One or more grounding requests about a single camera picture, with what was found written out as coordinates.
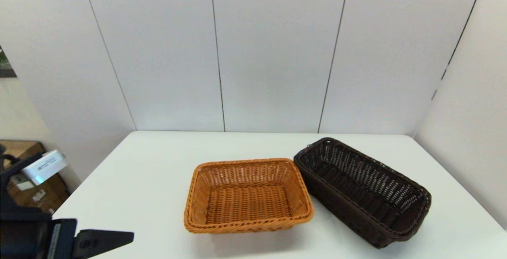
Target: black cable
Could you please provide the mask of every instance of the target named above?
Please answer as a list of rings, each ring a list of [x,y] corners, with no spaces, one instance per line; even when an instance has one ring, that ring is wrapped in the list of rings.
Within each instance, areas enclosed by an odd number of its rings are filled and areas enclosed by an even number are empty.
[[[4,154],[7,149],[0,144],[0,172],[4,170],[4,160],[11,161],[11,165],[14,165],[20,160],[18,157],[14,157],[11,154]]]

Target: white wall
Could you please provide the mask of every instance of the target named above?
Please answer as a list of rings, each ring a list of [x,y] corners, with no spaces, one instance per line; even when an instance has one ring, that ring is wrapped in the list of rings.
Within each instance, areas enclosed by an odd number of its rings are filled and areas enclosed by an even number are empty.
[[[346,0],[320,132],[413,136],[474,0]]]
[[[415,139],[507,228],[507,0],[477,0]]]
[[[223,131],[212,0],[90,0],[137,129]]]
[[[343,0],[214,0],[226,131],[318,130]]]
[[[58,144],[17,78],[0,79],[0,139],[34,140],[41,142],[47,150],[58,149]],[[81,184],[71,166],[61,170],[60,175],[70,192]]]
[[[135,130],[89,0],[0,0],[0,42],[84,180]]]

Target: rectangular basket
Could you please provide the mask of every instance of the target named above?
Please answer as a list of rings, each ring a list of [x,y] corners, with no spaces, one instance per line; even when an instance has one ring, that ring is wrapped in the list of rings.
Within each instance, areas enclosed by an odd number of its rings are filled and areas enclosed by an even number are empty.
[[[310,194],[376,248],[411,238],[429,211],[424,187],[333,138],[308,145],[294,162]]]
[[[288,229],[312,216],[294,162],[272,158],[199,165],[183,221],[193,233],[235,233]]]

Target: basket rim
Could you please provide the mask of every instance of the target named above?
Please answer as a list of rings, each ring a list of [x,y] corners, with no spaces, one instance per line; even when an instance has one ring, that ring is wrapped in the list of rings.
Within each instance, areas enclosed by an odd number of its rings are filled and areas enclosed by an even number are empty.
[[[381,221],[379,221],[375,217],[371,216],[371,214],[369,212],[367,212],[362,206],[358,205],[355,201],[351,200],[348,196],[346,196],[340,190],[338,190],[334,186],[330,185],[330,183],[328,183],[327,181],[323,180],[320,176],[318,176],[317,174],[315,174],[313,171],[311,171],[310,169],[308,169],[304,165],[300,164],[300,162],[301,162],[300,158],[304,154],[306,154],[309,151],[315,149],[319,144],[321,144],[323,142],[326,142],[326,141],[331,141],[331,142],[333,142],[333,144],[337,144],[337,145],[339,145],[339,146],[341,146],[341,147],[343,147],[345,149],[348,149],[351,152],[354,152],[354,153],[358,154],[359,156],[361,156],[363,158],[366,158],[367,160],[372,161],[374,164],[378,165],[385,172],[393,174],[394,176],[396,176],[397,178],[399,178],[403,182],[411,185],[413,187],[413,189],[418,190],[418,191],[421,192],[421,194],[425,194],[426,195],[426,197],[424,199],[424,204],[421,205],[421,208],[418,210],[418,216],[411,222],[410,228],[408,228],[406,230],[403,230],[403,231],[398,231],[398,230],[394,230],[394,229],[390,228],[385,223],[382,223]],[[308,173],[310,173],[310,175],[312,175],[312,177],[315,180],[318,180],[319,182],[323,183],[326,187],[329,187],[330,189],[332,189],[334,192],[337,193],[338,196],[341,196],[342,198],[344,198],[347,201],[348,204],[352,205],[353,208],[359,210],[360,211],[359,214],[360,214],[361,217],[363,217],[364,219],[366,219],[367,221],[369,221],[376,228],[378,228],[380,230],[383,230],[384,232],[387,232],[388,234],[390,234],[390,237],[393,238],[393,239],[402,240],[402,239],[406,238],[407,236],[410,236],[411,234],[413,234],[413,231],[417,230],[419,228],[419,226],[418,226],[419,223],[426,216],[427,213],[425,211],[428,210],[429,207],[431,206],[431,194],[428,192],[428,190],[426,188],[424,188],[423,186],[419,185],[418,183],[415,183],[413,180],[409,179],[407,176],[403,175],[402,173],[400,173],[398,171],[395,171],[394,169],[392,169],[391,167],[385,165],[384,163],[382,163],[382,162],[380,162],[378,160],[375,160],[374,158],[371,158],[370,156],[368,156],[368,155],[366,155],[366,154],[364,154],[364,153],[362,153],[362,152],[354,149],[353,147],[348,146],[347,144],[345,144],[345,143],[343,143],[343,142],[341,142],[339,140],[336,140],[335,138],[325,137],[325,138],[317,140],[314,143],[308,145],[306,148],[304,148],[303,150],[299,151],[294,156],[294,162],[299,167],[299,169],[304,169],[305,171],[307,171]]]
[[[197,224],[194,223],[192,217],[190,215],[191,204],[194,198],[195,186],[197,183],[197,177],[202,168],[210,167],[210,166],[237,166],[237,165],[245,165],[245,164],[262,164],[262,163],[273,163],[280,162],[286,163],[289,167],[290,171],[296,175],[297,178],[297,186],[303,192],[304,205],[306,205],[306,212],[297,215],[297,216],[286,216],[286,217],[270,217],[267,219],[253,219],[250,221],[230,221],[227,223],[204,223]],[[304,184],[303,178],[301,176],[301,172],[299,172],[297,166],[294,161],[289,158],[263,158],[263,159],[251,159],[251,160],[231,160],[231,161],[217,161],[217,162],[206,162],[198,165],[192,176],[192,183],[190,184],[189,194],[187,197],[187,204],[185,206],[185,216],[183,218],[183,223],[187,230],[192,232],[206,232],[207,230],[212,229],[222,229],[226,227],[230,227],[231,229],[234,227],[248,227],[251,225],[262,225],[269,223],[306,223],[312,219],[314,213],[314,208],[312,202],[310,200],[310,195],[308,194],[308,190],[306,189],[306,185]]]

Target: orange wicker basket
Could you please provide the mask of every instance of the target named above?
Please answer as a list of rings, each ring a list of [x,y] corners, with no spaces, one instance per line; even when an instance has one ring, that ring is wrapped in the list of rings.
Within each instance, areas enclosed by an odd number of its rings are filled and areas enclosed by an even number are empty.
[[[294,162],[273,158],[199,165],[183,221],[193,233],[236,233],[289,229],[312,216]]]

